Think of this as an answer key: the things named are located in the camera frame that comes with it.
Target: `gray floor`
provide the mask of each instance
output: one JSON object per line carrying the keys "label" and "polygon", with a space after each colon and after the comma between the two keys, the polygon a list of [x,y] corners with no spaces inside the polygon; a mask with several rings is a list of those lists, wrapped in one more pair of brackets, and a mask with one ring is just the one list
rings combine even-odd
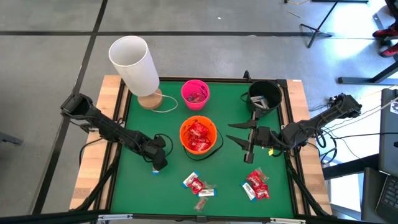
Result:
{"label": "gray floor", "polygon": [[[300,32],[300,23],[317,26],[332,5],[281,2],[112,0],[100,30]],[[100,5],[100,0],[0,0],[0,30],[92,30]],[[143,38],[161,76],[242,77],[249,70],[256,78],[301,79],[313,108],[341,92],[360,98],[382,88],[336,83],[340,76],[372,77],[393,63],[378,56],[379,46],[371,38],[376,12],[384,26],[393,22],[377,0],[339,3],[323,27],[336,36],[317,39],[311,49],[306,37]],[[116,74],[107,55],[117,38],[97,37],[95,42],[81,87],[95,101],[103,75]],[[0,144],[0,216],[30,212],[61,120],[59,106],[72,90],[88,39],[0,35],[0,131],[24,140],[22,146]],[[70,127],[44,212],[68,209],[78,149],[85,140],[83,131]]]}

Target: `green mat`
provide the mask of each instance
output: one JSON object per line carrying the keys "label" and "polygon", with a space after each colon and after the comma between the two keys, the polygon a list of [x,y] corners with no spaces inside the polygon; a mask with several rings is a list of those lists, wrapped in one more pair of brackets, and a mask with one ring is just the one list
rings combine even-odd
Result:
{"label": "green mat", "polygon": [[[243,162],[244,151],[225,135],[247,139],[249,131],[230,128],[229,123],[247,121],[251,114],[239,97],[248,90],[248,84],[208,83],[210,99],[205,108],[191,111],[181,97],[183,82],[161,82],[163,94],[175,97],[178,108],[169,113],[155,113],[142,109],[135,96],[131,99],[127,129],[143,132],[153,138],[157,133],[169,135],[174,150],[167,157],[169,164],[159,175],[152,174],[152,164],[141,156],[123,148],[114,197],[112,213],[150,213],[160,215],[207,215],[228,217],[280,217],[292,218],[292,204],[285,168],[284,157],[271,157],[268,149],[255,147],[253,164]],[[158,110],[167,110],[175,102],[164,98]],[[192,161],[184,153],[178,132],[181,124],[189,117],[203,115],[210,118],[224,137],[224,146],[204,161]],[[274,110],[259,121],[259,125],[280,131],[277,111]],[[168,151],[170,144],[166,139]],[[220,135],[214,148],[221,144]],[[269,177],[270,199],[250,202],[240,186],[254,169],[261,167]],[[208,197],[202,212],[193,208],[198,197],[191,189],[184,189],[182,181],[194,170],[200,179],[216,184],[217,196]]]}

